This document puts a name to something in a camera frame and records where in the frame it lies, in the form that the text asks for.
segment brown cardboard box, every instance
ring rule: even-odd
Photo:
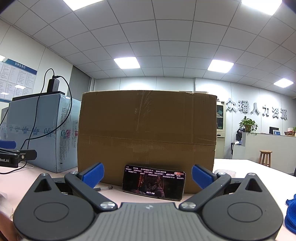
[[[177,91],[96,91],[83,94],[78,170],[103,163],[102,182],[122,185],[126,164],[184,171],[185,193],[200,189],[191,169],[213,169],[216,96]]]

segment fluorescent light panel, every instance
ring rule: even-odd
[[[138,69],[138,68],[140,68],[139,62],[136,57],[115,58],[114,61],[121,69]]]
[[[103,0],[63,0],[73,11]]]
[[[269,15],[277,11],[281,2],[282,0],[242,0],[242,4]]]
[[[215,71],[220,73],[227,73],[234,63],[213,59],[208,67],[208,71]]]
[[[24,89],[25,86],[22,86],[22,85],[16,85],[15,88]]]
[[[290,80],[285,79],[285,78],[274,83],[274,85],[282,87],[282,88],[286,88],[286,87],[290,86],[291,84],[294,84],[294,83]]]

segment green plant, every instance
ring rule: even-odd
[[[255,123],[255,121],[245,116],[240,122],[239,127],[245,128],[246,132],[255,132],[258,128],[258,125]]]

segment gray gripper base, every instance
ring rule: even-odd
[[[184,240],[226,241],[208,231],[196,213],[180,211],[174,203],[123,203],[118,210],[99,214],[87,231],[71,241]]]

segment video on phone screen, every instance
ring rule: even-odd
[[[181,200],[184,183],[184,172],[127,165],[124,170],[122,189],[156,198]]]

